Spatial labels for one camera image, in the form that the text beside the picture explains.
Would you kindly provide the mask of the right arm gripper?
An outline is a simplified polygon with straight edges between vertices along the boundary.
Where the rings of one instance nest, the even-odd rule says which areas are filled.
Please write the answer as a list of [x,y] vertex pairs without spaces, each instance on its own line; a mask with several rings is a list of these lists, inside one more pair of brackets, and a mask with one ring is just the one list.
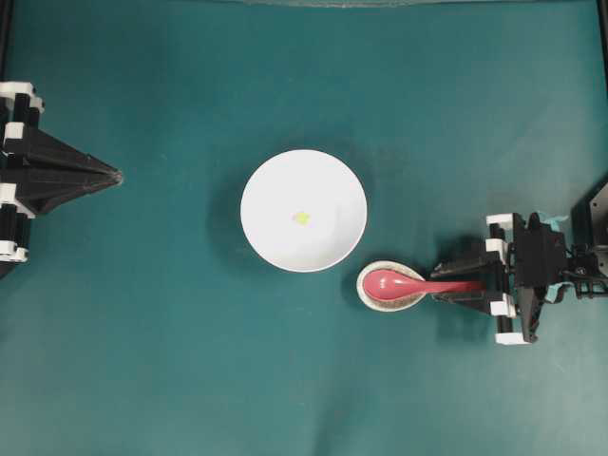
[[434,298],[495,316],[495,341],[500,345],[533,344],[549,288],[562,283],[567,266],[564,234],[538,213],[529,218],[517,213],[490,215],[485,222],[490,238],[462,256],[441,261],[430,276],[478,274],[492,278],[495,285],[510,284],[511,290],[440,293]]

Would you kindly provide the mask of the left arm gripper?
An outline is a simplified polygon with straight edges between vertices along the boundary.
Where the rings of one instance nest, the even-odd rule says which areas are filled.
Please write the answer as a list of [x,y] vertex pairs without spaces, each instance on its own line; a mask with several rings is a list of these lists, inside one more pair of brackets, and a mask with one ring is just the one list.
[[[29,259],[30,227],[37,216],[123,181],[118,169],[37,128],[44,110],[32,83],[1,83],[2,262]],[[85,172],[25,171],[29,163]]]

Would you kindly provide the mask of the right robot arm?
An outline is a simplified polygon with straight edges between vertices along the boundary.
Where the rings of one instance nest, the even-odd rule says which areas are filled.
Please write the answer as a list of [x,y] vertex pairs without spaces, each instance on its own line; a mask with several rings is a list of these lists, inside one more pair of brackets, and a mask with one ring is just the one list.
[[571,212],[574,244],[553,222],[534,212],[486,218],[489,237],[477,256],[438,264],[433,279],[488,273],[482,291],[435,292],[440,301],[495,317],[495,340],[501,345],[537,341],[542,309],[561,302],[568,291],[576,298],[607,295],[607,182],[601,180]]

